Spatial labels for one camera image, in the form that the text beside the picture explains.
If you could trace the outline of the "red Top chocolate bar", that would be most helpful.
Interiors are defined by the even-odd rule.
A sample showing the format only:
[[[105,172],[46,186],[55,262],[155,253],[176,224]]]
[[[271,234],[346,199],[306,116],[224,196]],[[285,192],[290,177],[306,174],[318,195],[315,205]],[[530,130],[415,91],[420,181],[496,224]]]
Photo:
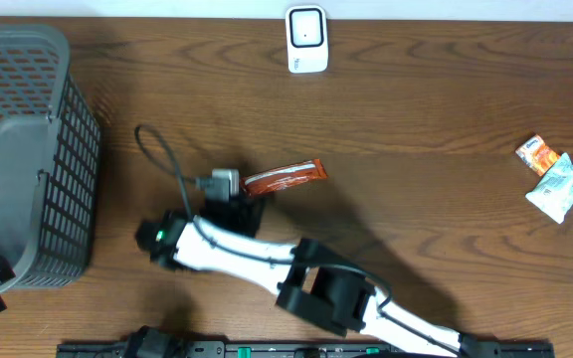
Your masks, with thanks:
[[[240,186],[245,194],[256,197],[326,178],[321,160],[311,159],[241,178]]]

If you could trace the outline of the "orange tissue packet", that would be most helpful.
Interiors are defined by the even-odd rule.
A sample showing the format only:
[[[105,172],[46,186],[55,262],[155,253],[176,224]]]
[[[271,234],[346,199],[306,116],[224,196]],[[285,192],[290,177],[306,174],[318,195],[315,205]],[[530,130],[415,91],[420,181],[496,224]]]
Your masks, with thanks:
[[[521,144],[515,154],[539,176],[543,176],[560,158],[538,134]]]

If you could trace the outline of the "teal wet wipes pack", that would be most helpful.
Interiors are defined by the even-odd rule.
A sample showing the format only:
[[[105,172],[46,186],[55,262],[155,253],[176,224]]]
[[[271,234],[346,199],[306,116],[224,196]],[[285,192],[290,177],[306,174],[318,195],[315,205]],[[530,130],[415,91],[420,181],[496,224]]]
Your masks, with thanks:
[[[563,153],[525,198],[557,224],[573,206],[573,162]]]

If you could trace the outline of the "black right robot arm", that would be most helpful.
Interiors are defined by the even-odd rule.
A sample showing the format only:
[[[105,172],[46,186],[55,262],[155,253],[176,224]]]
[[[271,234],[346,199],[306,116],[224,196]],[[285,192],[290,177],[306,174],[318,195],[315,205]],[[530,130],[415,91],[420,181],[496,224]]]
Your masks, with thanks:
[[[462,333],[399,306],[388,282],[313,239],[256,239],[264,203],[238,195],[208,199],[198,214],[169,210],[135,238],[166,269],[215,271],[254,283],[290,314],[339,336],[370,335],[409,353],[466,357]]]

